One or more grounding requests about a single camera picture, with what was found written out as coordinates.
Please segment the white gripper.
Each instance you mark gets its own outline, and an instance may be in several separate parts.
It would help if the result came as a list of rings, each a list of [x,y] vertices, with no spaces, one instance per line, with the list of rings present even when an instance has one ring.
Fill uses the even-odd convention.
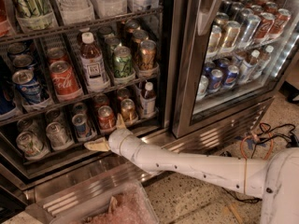
[[[132,157],[136,149],[140,146],[140,139],[126,128],[125,122],[121,114],[118,114],[116,128],[106,141],[91,141],[84,144],[90,151],[107,152],[112,151],[123,157]]]

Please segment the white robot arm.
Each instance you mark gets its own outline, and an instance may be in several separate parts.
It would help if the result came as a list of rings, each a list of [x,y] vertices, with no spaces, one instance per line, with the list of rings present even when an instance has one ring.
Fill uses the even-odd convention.
[[[271,160],[176,153],[147,144],[129,131],[122,117],[109,138],[87,142],[93,151],[112,151],[149,174],[172,171],[263,200],[260,224],[299,224],[299,149]]]

